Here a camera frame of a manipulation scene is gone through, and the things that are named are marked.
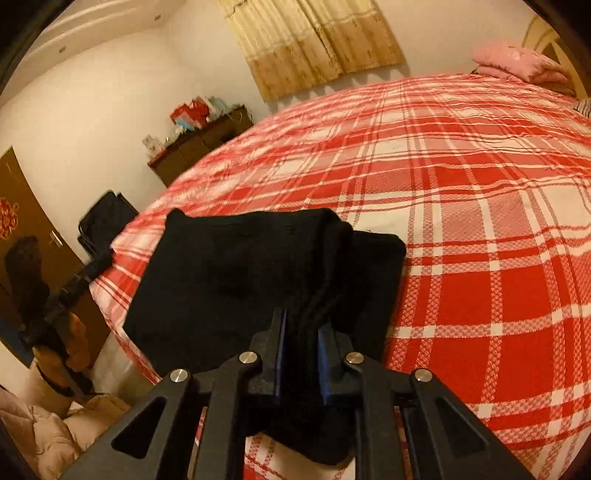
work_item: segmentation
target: curtain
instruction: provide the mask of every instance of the curtain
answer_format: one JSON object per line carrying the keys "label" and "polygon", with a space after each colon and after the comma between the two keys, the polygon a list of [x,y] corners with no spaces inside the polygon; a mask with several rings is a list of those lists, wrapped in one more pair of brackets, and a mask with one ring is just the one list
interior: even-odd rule
{"label": "curtain", "polygon": [[217,1],[264,101],[402,60],[374,0]]}

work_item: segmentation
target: door handle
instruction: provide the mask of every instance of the door handle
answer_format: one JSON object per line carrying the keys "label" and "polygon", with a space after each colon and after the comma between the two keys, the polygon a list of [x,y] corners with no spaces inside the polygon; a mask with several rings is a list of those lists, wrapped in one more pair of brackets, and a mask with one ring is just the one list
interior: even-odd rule
{"label": "door handle", "polygon": [[56,244],[58,248],[64,246],[64,242],[61,241],[60,237],[53,230],[49,233],[49,244]]}

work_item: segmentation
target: red and white checkered bed cover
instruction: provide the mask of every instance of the red and white checkered bed cover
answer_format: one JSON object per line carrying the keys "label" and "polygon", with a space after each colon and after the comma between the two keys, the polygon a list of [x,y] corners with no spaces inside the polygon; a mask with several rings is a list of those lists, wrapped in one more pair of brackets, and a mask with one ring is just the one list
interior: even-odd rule
{"label": "red and white checkered bed cover", "polygon": [[[172,208],[329,207],[357,230],[395,233],[408,258],[385,365],[430,368],[534,476],[557,479],[591,432],[591,121],[571,106],[475,75],[300,103],[183,174],[115,240],[92,294],[157,380],[123,325]],[[245,461],[248,479],[355,476],[265,436]]]}

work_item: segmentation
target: dresser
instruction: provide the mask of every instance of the dresser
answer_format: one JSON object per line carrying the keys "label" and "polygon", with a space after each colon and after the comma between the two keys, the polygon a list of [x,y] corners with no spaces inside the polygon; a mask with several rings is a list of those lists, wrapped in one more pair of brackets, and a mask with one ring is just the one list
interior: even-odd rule
{"label": "dresser", "polygon": [[205,128],[187,132],[148,165],[168,187],[201,158],[252,127],[246,107],[240,106]]}

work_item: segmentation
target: black towel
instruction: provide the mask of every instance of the black towel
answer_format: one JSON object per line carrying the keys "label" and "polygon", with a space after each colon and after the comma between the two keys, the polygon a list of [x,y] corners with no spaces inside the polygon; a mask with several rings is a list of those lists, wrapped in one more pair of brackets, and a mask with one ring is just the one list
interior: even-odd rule
{"label": "black towel", "polygon": [[317,331],[329,319],[356,349],[379,359],[404,244],[354,232],[329,209],[188,218],[173,210],[129,308],[125,331],[160,375],[217,368],[288,309],[282,403],[254,415],[265,430],[315,462],[349,453],[349,412],[322,406]]}

